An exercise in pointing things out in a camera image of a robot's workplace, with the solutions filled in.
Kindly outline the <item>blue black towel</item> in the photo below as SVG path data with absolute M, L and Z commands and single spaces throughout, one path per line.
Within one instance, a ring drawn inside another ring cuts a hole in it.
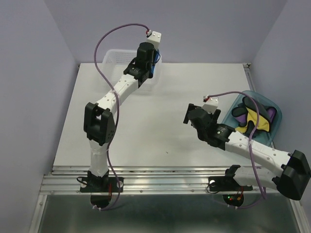
M 159 50 L 155 50 L 154 51 L 152 68 L 151 68 L 152 75 L 154 75 L 154 73 L 155 73 L 155 67 L 156 67 L 156 64 L 159 62 L 160 58 L 161 58 L 160 51 Z

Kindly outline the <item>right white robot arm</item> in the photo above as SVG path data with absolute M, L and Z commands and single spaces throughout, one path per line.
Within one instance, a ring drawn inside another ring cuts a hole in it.
M 212 192 L 251 191 L 254 186 L 277 190 L 292 200 L 301 200 L 311 178 L 311 169 L 304 153 L 276 150 L 249 140 L 230 126 L 219 124 L 220 110 L 208 113 L 204 107 L 189 104 L 184 123 L 190 123 L 199 140 L 232 152 L 258 164 L 255 168 L 232 165 L 223 176 L 212 177 Z

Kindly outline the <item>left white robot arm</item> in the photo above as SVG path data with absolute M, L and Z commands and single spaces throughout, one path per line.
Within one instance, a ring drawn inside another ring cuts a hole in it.
M 85 106 L 84 131 L 90 143 L 91 162 L 86 177 L 79 179 L 84 193 L 106 192 L 109 187 L 107 152 L 114 138 L 117 124 L 114 116 L 121 104 L 153 77 L 155 48 L 152 43 L 140 43 L 136 57 L 124 70 L 120 80 L 103 98 Z

